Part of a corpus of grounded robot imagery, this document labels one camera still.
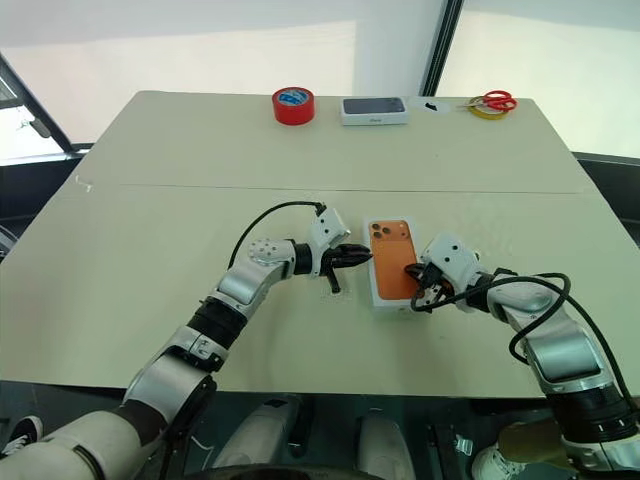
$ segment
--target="black wire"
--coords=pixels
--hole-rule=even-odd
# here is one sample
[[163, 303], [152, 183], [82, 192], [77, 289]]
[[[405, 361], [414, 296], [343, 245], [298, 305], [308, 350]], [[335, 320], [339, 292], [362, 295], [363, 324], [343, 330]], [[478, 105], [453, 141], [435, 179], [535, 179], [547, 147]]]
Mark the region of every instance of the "black wire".
[[[561, 289], [560, 287], [558, 287], [557, 285], [548, 282], [546, 280], [543, 280], [542, 278], [536, 278], [536, 277], [550, 277], [550, 278], [562, 278], [562, 280], [564, 281], [564, 286]], [[431, 305], [424, 305], [421, 307], [418, 307], [416, 305], [416, 302], [418, 300], [418, 295], [420, 295], [421, 293], [421, 289], [419, 288], [418, 291], [416, 291], [415, 295], [411, 298], [411, 309], [415, 310], [417, 312], [431, 312], [432, 310], [436, 309], [436, 308], [440, 308], [443, 307], [445, 305], [450, 305], [452, 303], [455, 303], [459, 300], [463, 300], [467, 297], [470, 297], [471, 295], [475, 295], [477, 293], [482, 293], [482, 292], [486, 292], [491, 288], [494, 287], [498, 287], [500, 285], [506, 285], [509, 283], [521, 283], [521, 282], [526, 282], [526, 283], [536, 283], [538, 285], [542, 285], [545, 286], [551, 290], [553, 290], [554, 292], [556, 292], [558, 295], [560, 295], [560, 297], [558, 298], [558, 300], [556, 300], [556, 302], [551, 306], [551, 309], [555, 309], [554, 311], [557, 311], [558, 308], [560, 308], [560, 306], [562, 305], [562, 303], [564, 303], [564, 301], [569, 302], [569, 304], [571, 306], [573, 306], [573, 308], [576, 309], [576, 311], [580, 314], [580, 316], [584, 319], [584, 321], [587, 323], [587, 325], [589, 325], [589, 328], [591, 329], [591, 331], [593, 332], [593, 334], [595, 335], [596, 339], [598, 340], [598, 343], [600, 344], [600, 346], [602, 347], [602, 350], [607, 358], [607, 361], [609, 362], [609, 365], [611, 366], [611, 371], [613, 373], [613, 376], [616, 380], [616, 383], [618, 384], [618, 388], [620, 390], [620, 393], [622, 394], [622, 396], [624, 397], [625, 401], [627, 402], [627, 404], [629, 404], [629, 407], [631, 408], [632, 411], [636, 412], [636, 414], [640, 411], [638, 409], [638, 406], [636, 405], [636, 403], [633, 400], [633, 397], [631, 396], [631, 393], [629, 392], [629, 389], [627, 387], [627, 384], [624, 380], [624, 377], [622, 375], [622, 371], [620, 370], [620, 366], [618, 365], [618, 362], [616, 360], [615, 355], [613, 354], [613, 351], [611, 350], [611, 347], [609, 346], [609, 343], [607, 342], [607, 339], [604, 337], [603, 333], [600, 331], [600, 329], [598, 328], [598, 326], [596, 325], [596, 323], [594, 322], [594, 320], [591, 318], [591, 316], [587, 313], [587, 311], [582, 307], [582, 305], [580, 305], [580, 303], [575, 300], [571, 295], [568, 294], [568, 290], [570, 289], [571, 286], [571, 282], [569, 281], [569, 278], [566, 275], [563, 274], [548, 274], [548, 273], [544, 273], [544, 274], [540, 274], [537, 275], [536, 277], [529, 277], [529, 276], [518, 276], [518, 277], [509, 277], [509, 278], [502, 278], [500, 280], [496, 280], [484, 285], [480, 285], [478, 287], [474, 287], [471, 288], [463, 293], [459, 293], [457, 295], [453, 295], [449, 298], [446, 298], [445, 300], [442, 300], [440, 302], [436, 302], [433, 303]], [[531, 327], [531, 325], [533, 325], [534, 323], [536, 323], [537, 325], [533, 328], [531, 328], [530, 331], [528, 331], [527, 333], [523, 334], [523, 337], [525, 335], [527, 335], [528, 333], [531, 333], [531, 331], [533, 331], [535, 328], [538, 328], [540, 325], [542, 325], [542, 323], [544, 323], [551, 315], [549, 315], [547, 318], [544, 318], [545, 315], [541, 316], [540, 318], [538, 318], [535, 322], [532, 322], [532, 324], [527, 325], [527, 327], [525, 328], [529, 328]], [[516, 334], [516, 336], [514, 336], [511, 339], [510, 342], [510, 346], [511, 343], [516, 344], [519, 340], [521, 340], [521, 338], [518, 338], [516, 340], [516, 337], [518, 336], [518, 334]]]
[[162, 464], [160, 466], [160, 472], [158, 473], [158, 480], [166, 480], [167, 473], [169, 473], [169, 464], [171, 463], [171, 456], [173, 455], [173, 442], [167, 440], [165, 442], [165, 450], [162, 454]]
[[569, 280], [569, 277], [567, 277], [564, 273], [541, 273], [538, 276], [543, 278], [560, 278], [563, 281], [562, 293], [558, 296], [558, 299], [553, 303], [553, 305], [549, 307], [549, 310], [544, 312], [538, 319], [531, 322], [529, 325], [527, 325], [518, 333], [516, 333], [511, 339], [511, 341], [509, 342], [509, 353], [516, 360], [519, 360], [525, 365], [529, 365], [529, 362], [525, 357], [523, 357], [516, 351], [516, 347], [518, 346], [518, 343], [520, 343], [520, 340], [522, 340], [525, 336], [527, 336], [528, 334], [533, 332], [536, 328], [538, 328], [540, 325], [542, 325], [544, 322], [549, 320], [549, 318], [551, 318], [551, 316], [554, 315], [560, 309], [562, 304], [569, 297], [569, 291], [571, 290], [571, 280]]
[[251, 222], [251, 224], [247, 227], [244, 233], [240, 235], [240, 239], [238, 240], [238, 243], [236, 243], [236, 246], [233, 248], [233, 252], [231, 252], [231, 258], [229, 259], [229, 265], [227, 266], [227, 269], [233, 267], [233, 262], [235, 262], [236, 260], [236, 255], [238, 254], [238, 250], [240, 250], [240, 247], [242, 246], [242, 242], [244, 242], [244, 239], [247, 238], [247, 235], [249, 235], [249, 232], [253, 227], [255, 227], [264, 217], [269, 215], [271, 212], [274, 212], [283, 207], [290, 207], [293, 205], [310, 205], [312, 207], [315, 207], [316, 215], [320, 215], [326, 208], [324, 204], [321, 202], [295, 201], [295, 202], [279, 203], [278, 205], [275, 205], [270, 209], [265, 210], [258, 218], [256, 218], [253, 222]]

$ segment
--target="shoe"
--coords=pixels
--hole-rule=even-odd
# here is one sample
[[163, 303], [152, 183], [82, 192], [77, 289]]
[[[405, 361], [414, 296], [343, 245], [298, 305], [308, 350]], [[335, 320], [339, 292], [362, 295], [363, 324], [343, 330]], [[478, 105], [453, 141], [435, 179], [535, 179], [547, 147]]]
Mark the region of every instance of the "shoe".
[[471, 475], [473, 480], [513, 480], [527, 465], [504, 458], [496, 443], [476, 455], [471, 465]]
[[22, 450], [30, 443], [42, 438], [42, 420], [33, 415], [21, 418], [9, 436], [9, 443], [0, 452], [0, 458], [8, 457]]

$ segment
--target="tabletop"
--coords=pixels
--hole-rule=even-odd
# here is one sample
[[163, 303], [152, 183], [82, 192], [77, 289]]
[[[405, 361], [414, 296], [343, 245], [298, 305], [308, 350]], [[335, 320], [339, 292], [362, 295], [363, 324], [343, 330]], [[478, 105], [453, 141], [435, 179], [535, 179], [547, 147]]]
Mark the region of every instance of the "tabletop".
[[[215, 286], [245, 226], [304, 199], [337, 208], [354, 242], [364, 218], [410, 216], [417, 250], [447, 230], [490, 270], [568, 274], [640, 393], [640, 305], [625, 300], [640, 255], [534, 102], [501, 121], [416, 107], [389, 127], [342, 127], [337, 105], [318, 98], [311, 124], [284, 127], [269, 97], [134, 97], [0, 265], [2, 378], [126, 386]], [[252, 236], [304, 241], [312, 216], [285, 209]], [[219, 388], [541, 395], [493, 317], [374, 312], [366, 266], [338, 276], [337, 296], [324, 279], [272, 288]]]

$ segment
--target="red tape roll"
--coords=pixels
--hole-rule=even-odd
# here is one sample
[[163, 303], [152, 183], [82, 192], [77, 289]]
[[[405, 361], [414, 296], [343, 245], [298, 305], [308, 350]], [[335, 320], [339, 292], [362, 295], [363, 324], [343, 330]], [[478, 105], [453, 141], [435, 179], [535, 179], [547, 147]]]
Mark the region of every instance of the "red tape roll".
[[271, 97], [276, 120], [285, 125], [302, 125], [313, 118], [313, 93], [302, 87], [281, 88]]

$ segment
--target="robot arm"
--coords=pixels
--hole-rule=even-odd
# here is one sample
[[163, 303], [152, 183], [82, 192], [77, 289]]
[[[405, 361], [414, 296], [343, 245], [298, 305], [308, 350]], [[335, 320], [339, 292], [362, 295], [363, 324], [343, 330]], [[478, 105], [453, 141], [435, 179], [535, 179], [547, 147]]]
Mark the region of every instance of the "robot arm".
[[635, 406], [616, 387], [593, 338], [557, 303], [561, 289], [506, 270], [489, 274], [473, 251], [446, 233], [427, 246], [420, 261], [407, 267], [425, 293], [421, 300], [414, 297], [414, 310], [437, 308], [442, 297], [457, 299], [461, 310], [491, 313], [522, 332], [525, 361], [548, 399], [570, 462], [581, 472], [605, 478], [613, 472], [638, 475]]
[[124, 480], [142, 468], [163, 440], [184, 436], [215, 393], [212, 372], [276, 283], [293, 275], [326, 276], [366, 262], [369, 250], [341, 244], [350, 232], [334, 209], [323, 208], [309, 242], [260, 240], [225, 273], [187, 325], [137, 374], [122, 405], [93, 412], [0, 462], [0, 478]]

